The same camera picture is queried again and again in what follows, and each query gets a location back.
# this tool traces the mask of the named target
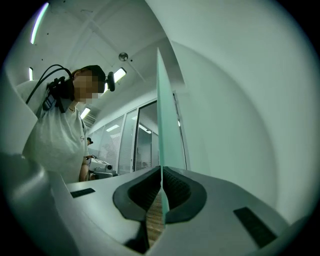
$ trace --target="black cable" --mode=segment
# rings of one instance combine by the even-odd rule
[[[54,71],[52,71],[50,74],[48,74],[45,78],[43,78],[43,76],[44,76],[45,73],[48,71],[48,69],[50,69],[50,68],[53,67],[53,66],[59,66],[59,67],[62,67],[62,68],[57,68],[56,70],[54,70]],[[36,84],[36,86],[33,88],[32,92],[30,93],[28,99],[27,99],[26,102],[25,102],[26,104],[29,103],[31,97],[34,95],[35,91],[38,89],[38,87],[41,85],[41,83],[42,83],[44,80],[46,80],[49,76],[51,76],[53,73],[55,73],[55,72],[57,72],[57,71],[60,71],[60,70],[64,70],[64,71],[66,71],[66,72],[68,73],[68,75],[70,76],[70,78],[72,77],[70,71],[69,71],[68,69],[64,68],[64,67],[61,66],[61,65],[55,64],[55,65],[50,66],[48,69],[43,73],[43,75],[41,76],[39,82],[38,82],[38,83]]]

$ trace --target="ceiling light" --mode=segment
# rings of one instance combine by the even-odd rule
[[[151,133],[150,130],[148,130],[146,127],[142,126],[141,124],[139,124],[139,127],[140,127],[142,130],[144,130],[147,134],[150,134],[150,133]]]
[[[123,67],[119,68],[114,74],[113,74],[113,77],[114,77],[114,82],[118,82],[121,78],[123,78],[125,75],[126,75],[126,71],[124,70]],[[104,92],[103,94],[108,91],[109,88],[108,88],[108,84],[105,83],[104,84]]]
[[[36,21],[35,21],[35,24],[34,24],[34,27],[33,27],[33,30],[32,30],[32,34],[31,34],[31,44],[34,44],[35,43],[35,39],[36,39],[36,34],[37,34],[37,31],[38,31],[38,28],[39,28],[39,25],[40,25],[40,22],[41,22],[41,19],[43,18],[47,8],[49,6],[49,3],[46,2],[43,7],[41,8],[41,11],[38,15],[38,17],[36,18]]]
[[[32,81],[34,79],[34,69],[29,67],[29,80]]]
[[[106,129],[107,132],[110,132],[116,128],[120,127],[119,125],[115,124],[114,126],[111,126],[109,129]]]
[[[90,112],[90,108],[86,107],[82,112],[82,114],[80,115],[81,119],[84,119],[89,112]]]

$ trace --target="headset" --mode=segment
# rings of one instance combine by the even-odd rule
[[[60,68],[57,68],[56,70],[52,71],[50,74],[48,74],[45,78],[44,75],[46,72],[54,67],[54,66],[59,66]],[[69,79],[65,80],[65,77],[62,76],[60,78],[55,78],[53,82],[49,83],[46,86],[46,89],[49,90],[44,102],[42,103],[42,109],[44,111],[48,111],[51,109],[53,104],[55,103],[55,107],[58,107],[61,113],[65,113],[70,106],[70,104],[75,100],[75,87],[73,84],[73,77],[71,75],[71,72],[67,69],[64,68],[63,66],[59,64],[54,64],[50,67],[47,68],[47,70],[42,74],[39,82],[36,84],[34,89],[32,90],[31,94],[29,95],[28,99],[26,100],[26,104],[29,103],[31,97],[37,90],[37,88],[42,84],[44,80],[46,80],[49,76],[51,76],[53,73],[64,70],[67,72],[69,75]],[[109,72],[105,83],[108,84],[108,88],[110,89],[111,92],[115,90],[115,78],[114,78],[114,73]]]

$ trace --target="black rubber slot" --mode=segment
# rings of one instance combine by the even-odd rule
[[[74,192],[70,192],[71,196],[73,198],[78,198],[90,193],[96,192],[95,190],[93,190],[92,188],[86,188],[86,189],[82,189],[82,190],[78,190],[78,191],[74,191]]]
[[[163,167],[163,189],[170,209],[165,215],[166,224],[191,220],[205,206],[207,200],[207,192],[200,183],[167,166]]]
[[[161,168],[157,166],[138,178],[122,184],[113,193],[113,203],[122,216],[141,224],[136,238],[125,245],[142,254],[149,249],[146,214],[160,187]]]
[[[248,207],[240,208],[233,212],[260,248],[277,238]]]

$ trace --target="white ceiling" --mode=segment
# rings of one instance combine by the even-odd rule
[[[36,17],[35,14],[26,25],[7,58],[6,69],[12,83],[27,80],[29,67],[33,67],[34,79],[53,64],[71,71],[99,65],[106,74],[123,67],[127,74],[116,84],[115,91],[108,91],[88,105],[93,116],[111,97],[121,100],[121,94],[129,87],[155,76],[157,48],[166,67],[178,64],[164,30],[144,0],[53,0],[41,21],[35,44],[31,44]],[[121,52],[128,53],[128,61],[118,59]],[[65,75],[61,72],[51,78]]]

